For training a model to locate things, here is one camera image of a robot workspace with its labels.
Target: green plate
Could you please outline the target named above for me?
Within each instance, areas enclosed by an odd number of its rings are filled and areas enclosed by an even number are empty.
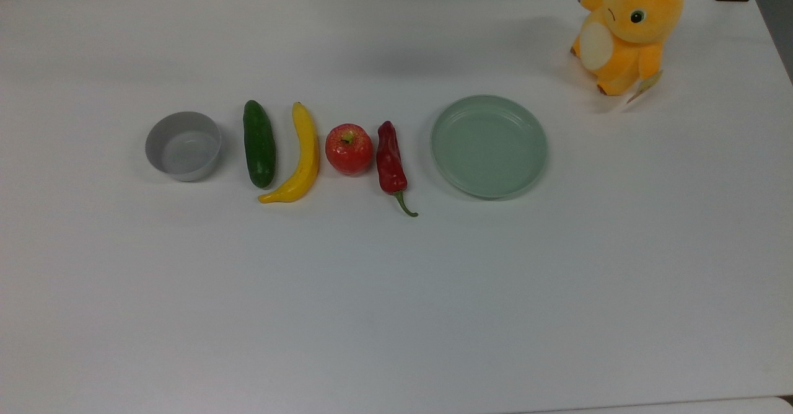
[[[548,157],[548,140],[531,112],[493,95],[453,103],[432,128],[432,156],[442,175],[484,199],[532,186]]]

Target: apple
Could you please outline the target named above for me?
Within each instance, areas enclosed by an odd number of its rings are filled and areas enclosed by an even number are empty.
[[[336,126],[325,138],[325,156],[342,174],[362,173],[372,163],[372,138],[357,124]]]

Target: yellow banana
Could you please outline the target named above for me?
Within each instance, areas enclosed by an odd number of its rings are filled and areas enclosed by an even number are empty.
[[[292,122],[300,142],[300,160],[292,177],[286,180],[275,191],[262,194],[258,201],[263,204],[270,202],[294,202],[305,196],[314,185],[320,171],[320,140],[317,137],[317,126],[309,110],[301,103],[292,106]]]

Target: stuffed animal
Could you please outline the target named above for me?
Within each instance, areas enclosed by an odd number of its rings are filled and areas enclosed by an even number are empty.
[[[592,12],[570,51],[597,76],[600,92],[622,95],[639,78],[656,81],[664,42],[680,18],[683,0],[579,2]]]

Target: chili pepper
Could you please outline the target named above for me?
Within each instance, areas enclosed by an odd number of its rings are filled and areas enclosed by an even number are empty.
[[[380,176],[380,188],[388,194],[396,197],[402,211],[408,216],[416,217],[418,213],[413,213],[405,206],[403,191],[408,188],[408,179],[402,171],[402,157],[399,155],[399,144],[397,143],[397,131],[390,121],[377,129],[377,136],[380,138],[377,143],[377,174]]]

